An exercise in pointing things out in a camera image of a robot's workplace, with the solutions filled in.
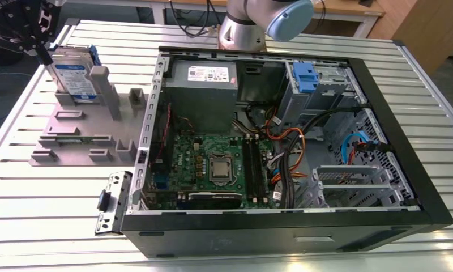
connector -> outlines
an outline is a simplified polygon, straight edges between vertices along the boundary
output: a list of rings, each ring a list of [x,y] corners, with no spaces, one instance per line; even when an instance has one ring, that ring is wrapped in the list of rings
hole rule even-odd
[[[391,150],[391,146],[379,141],[367,141],[365,143],[358,143],[354,148],[355,148],[355,151],[362,152],[362,153],[373,152],[374,150],[385,153]]]

metal bracket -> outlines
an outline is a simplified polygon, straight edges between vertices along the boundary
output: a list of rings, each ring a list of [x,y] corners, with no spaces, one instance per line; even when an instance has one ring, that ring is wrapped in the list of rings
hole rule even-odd
[[[122,235],[121,224],[126,210],[127,192],[133,174],[127,171],[110,174],[106,187],[99,193],[99,210],[95,236]]]

red cable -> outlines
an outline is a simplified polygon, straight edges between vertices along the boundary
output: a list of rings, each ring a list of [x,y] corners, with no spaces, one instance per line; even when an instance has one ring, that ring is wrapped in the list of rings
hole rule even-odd
[[[157,153],[157,156],[155,156],[154,161],[150,162],[150,165],[153,165],[153,163],[155,162],[155,160],[159,158],[161,153],[162,153],[162,149],[165,148],[165,140],[166,140],[166,135],[167,135],[167,131],[169,131],[170,118],[171,118],[171,103],[167,104],[167,121],[166,121],[165,132],[162,133],[159,151],[158,151],[158,153]]]

metal table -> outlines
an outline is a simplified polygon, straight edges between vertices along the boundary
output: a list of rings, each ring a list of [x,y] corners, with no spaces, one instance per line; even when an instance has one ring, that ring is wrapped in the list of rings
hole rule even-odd
[[[97,46],[118,92],[131,87],[147,90],[157,46],[217,47],[214,35],[190,39],[175,26],[85,20],[65,26],[58,42]],[[453,109],[405,48],[386,40],[310,35],[286,43],[267,40],[267,47],[271,52],[365,60],[453,214]],[[182,271],[453,271],[453,226],[359,254],[161,261],[146,260],[123,237],[94,237],[97,196],[109,173],[123,168],[29,166],[55,103],[54,89],[41,66],[0,130],[0,267],[83,271],[143,271],[137,266],[149,267],[147,271],[177,271],[175,266],[183,266]]]
[[[114,6],[131,6],[131,7],[147,7],[151,9],[151,16],[154,18],[155,24],[166,23],[166,9],[170,9],[170,4],[163,0],[69,0],[70,3],[82,3],[82,4],[95,4],[95,5],[114,5]],[[206,10],[206,5],[197,3],[177,3],[174,2],[174,9],[182,10]],[[222,5],[214,5],[214,9],[218,12],[226,12],[226,1],[223,1]],[[371,28],[374,27],[377,18],[382,17],[383,13],[378,10],[374,11],[359,11],[359,14],[341,14],[341,13],[330,13],[329,9],[325,14],[325,20],[338,20],[346,22],[358,22],[359,25],[355,29],[354,36],[357,38],[366,38]],[[314,13],[314,19],[321,18],[321,13]]]

side panel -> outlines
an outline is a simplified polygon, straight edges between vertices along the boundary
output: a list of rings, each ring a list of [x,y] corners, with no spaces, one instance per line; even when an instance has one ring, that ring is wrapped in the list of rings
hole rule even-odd
[[[363,251],[415,231],[383,226],[202,229],[123,234],[147,258]]]

